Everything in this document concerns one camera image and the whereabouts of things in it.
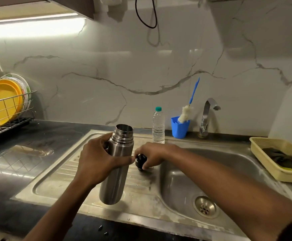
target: yellow plastic basket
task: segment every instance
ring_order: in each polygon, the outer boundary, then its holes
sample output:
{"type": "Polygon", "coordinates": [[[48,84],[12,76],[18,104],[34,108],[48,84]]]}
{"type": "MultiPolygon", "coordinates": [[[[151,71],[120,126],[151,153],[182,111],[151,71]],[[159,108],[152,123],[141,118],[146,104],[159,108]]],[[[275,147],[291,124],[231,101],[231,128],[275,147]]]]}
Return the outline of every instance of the yellow plastic basket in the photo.
{"type": "Polygon", "coordinates": [[[286,170],[280,167],[262,150],[264,148],[273,147],[287,155],[292,155],[291,142],[283,139],[271,139],[263,137],[251,137],[250,141],[252,153],[276,180],[292,182],[292,170],[286,170]]]}

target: wooden cabinet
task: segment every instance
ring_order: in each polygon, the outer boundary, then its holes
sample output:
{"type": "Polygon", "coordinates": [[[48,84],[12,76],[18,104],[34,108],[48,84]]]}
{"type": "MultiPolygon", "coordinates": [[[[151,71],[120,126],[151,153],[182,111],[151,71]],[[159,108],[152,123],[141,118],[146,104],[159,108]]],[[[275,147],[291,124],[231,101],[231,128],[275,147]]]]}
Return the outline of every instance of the wooden cabinet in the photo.
{"type": "Polygon", "coordinates": [[[93,0],[0,0],[0,20],[76,12],[93,19],[93,0]]]}

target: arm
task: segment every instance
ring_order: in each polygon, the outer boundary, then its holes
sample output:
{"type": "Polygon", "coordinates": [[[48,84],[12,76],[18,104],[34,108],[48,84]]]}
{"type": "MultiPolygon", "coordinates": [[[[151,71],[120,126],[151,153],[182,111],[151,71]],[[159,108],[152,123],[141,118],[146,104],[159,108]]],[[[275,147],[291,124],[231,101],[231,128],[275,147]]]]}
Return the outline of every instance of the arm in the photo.
{"type": "Polygon", "coordinates": [[[167,160],[203,190],[252,241],[276,241],[292,222],[292,201],[268,186],[176,145],[147,143],[135,151],[143,168],[167,160]]]}
{"type": "Polygon", "coordinates": [[[92,139],[84,146],[74,180],[24,241],[63,240],[89,192],[104,181],[114,168],[133,162],[131,156],[112,157],[107,154],[103,144],[111,135],[109,133],[92,139]]]}

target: electrical cord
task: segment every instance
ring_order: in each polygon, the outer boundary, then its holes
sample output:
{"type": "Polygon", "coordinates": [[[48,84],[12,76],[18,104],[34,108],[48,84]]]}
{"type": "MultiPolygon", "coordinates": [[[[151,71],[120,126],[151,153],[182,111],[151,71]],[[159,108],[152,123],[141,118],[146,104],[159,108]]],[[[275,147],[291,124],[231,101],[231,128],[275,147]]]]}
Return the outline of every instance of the electrical cord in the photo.
{"type": "Polygon", "coordinates": [[[154,2],[154,0],[152,0],[152,1],[153,1],[153,8],[154,8],[155,20],[156,20],[155,26],[149,26],[148,24],[146,24],[146,23],[140,18],[139,14],[138,14],[138,11],[137,11],[137,0],[135,0],[135,10],[136,10],[136,14],[137,14],[139,20],[140,20],[145,26],[147,26],[148,28],[156,28],[156,27],[157,27],[157,23],[158,23],[158,21],[157,21],[156,9],[155,9],[155,2],[154,2]]]}

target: granite countertop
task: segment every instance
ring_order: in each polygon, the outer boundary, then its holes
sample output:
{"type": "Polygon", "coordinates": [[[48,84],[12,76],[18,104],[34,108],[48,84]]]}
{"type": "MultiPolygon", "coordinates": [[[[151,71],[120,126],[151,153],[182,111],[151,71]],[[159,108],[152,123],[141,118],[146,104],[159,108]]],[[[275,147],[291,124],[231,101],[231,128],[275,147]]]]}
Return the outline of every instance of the granite countertop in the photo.
{"type": "MultiPolygon", "coordinates": [[[[24,237],[49,209],[10,199],[91,129],[113,126],[32,121],[0,135],[0,231],[24,237]]],[[[135,129],[149,134],[150,129],[135,129]]],[[[64,240],[195,240],[77,214],[64,240]]]]}

